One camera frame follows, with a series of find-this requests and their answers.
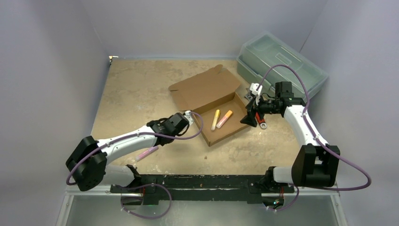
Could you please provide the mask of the purple highlighter marker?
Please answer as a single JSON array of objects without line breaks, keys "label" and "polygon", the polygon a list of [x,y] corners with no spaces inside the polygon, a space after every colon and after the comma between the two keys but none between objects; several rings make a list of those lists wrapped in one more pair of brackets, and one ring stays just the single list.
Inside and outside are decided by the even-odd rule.
[{"label": "purple highlighter marker", "polygon": [[135,161],[141,161],[141,160],[143,160],[144,158],[146,158],[147,156],[149,156],[149,155],[152,154],[153,152],[157,151],[158,149],[159,149],[158,146],[154,146],[154,147],[151,147],[151,148],[145,150],[144,152],[140,153],[139,155],[137,155],[137,156],[135,157]]}]

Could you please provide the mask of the yellow highlighter marker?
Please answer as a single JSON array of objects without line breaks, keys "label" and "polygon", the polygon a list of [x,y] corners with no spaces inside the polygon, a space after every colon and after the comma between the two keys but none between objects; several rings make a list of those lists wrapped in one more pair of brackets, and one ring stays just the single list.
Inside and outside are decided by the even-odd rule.
[{"label": "yellow highlighter marker", "polygon": [[218,123],[218,118],[220,116],[220,110],[217,109],[215,111],[214,117],[213,117],[213,121],[212,121],[212,125],[211,125],[211,131],[214,131],[216,129],[216,125]]}]

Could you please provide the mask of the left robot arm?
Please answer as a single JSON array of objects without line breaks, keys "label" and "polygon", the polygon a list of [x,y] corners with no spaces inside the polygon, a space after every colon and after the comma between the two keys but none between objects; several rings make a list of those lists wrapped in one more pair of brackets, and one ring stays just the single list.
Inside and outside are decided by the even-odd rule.
[{"label": "left robot arm", "polygon": [[100,184],[117,184],[128,192],[140,188],[140,179],[132,166],[113,167],[111,162],[132,152],[164,146],[183,135],[193,124],[189,111],[153,120],[132,132],[108,139],[84,137],[66,161],[67,185],[85,192]]}]

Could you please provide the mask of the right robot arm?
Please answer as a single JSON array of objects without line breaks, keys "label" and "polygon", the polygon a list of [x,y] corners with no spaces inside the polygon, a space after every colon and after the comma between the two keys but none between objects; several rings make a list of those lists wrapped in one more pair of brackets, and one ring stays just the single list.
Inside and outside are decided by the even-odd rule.
[{"label": "right robot arm", "polygon": [[291,167],[269,167],[264,179],[265,188],[275,192],[285,184],[332,187],[338,169],[339,148],[329,145],[315,129],[309,128],[311,120],[305,119],[305,102],[294,96],[291,82],[277,82],[276,94],[268,100],[262,97],[261,88],[258,83],[250,85],[247,115],[240,123],[256,127],[257,120],[265,114],[280,114],[291,126],[300,145]]}]

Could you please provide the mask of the brown cardboard box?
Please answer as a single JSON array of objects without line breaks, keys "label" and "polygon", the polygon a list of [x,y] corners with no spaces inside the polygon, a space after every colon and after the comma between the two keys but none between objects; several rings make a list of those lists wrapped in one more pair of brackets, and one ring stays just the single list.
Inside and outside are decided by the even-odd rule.
[{"label": "brown cardboard box", "polygon": [[[170,85],[168,90],[180,111],[196,112],[194,121],[202,128],[201,134],[206,144],[212,146],[249,127],[240,123],[247,114],[246,104],[237,93],[240,85],[241,82],[228,69],[223,65],[216,65]],[[232,111],[232,115],[221,128],[212,130],[217,110],[220,110],[220,118],[228,111]]]}]

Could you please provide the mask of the orange pink highlighter marker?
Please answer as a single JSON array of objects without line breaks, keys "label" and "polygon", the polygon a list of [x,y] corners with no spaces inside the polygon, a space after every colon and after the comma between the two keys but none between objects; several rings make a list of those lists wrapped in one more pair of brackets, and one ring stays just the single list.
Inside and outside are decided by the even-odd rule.
[{"label": "orange pink highlighter marker", "polygon": [[221,120],[216,124],[216,127],[220,129],[226,122],[227,120],[233,115],[233,111],[229,110],[222,118]]}]

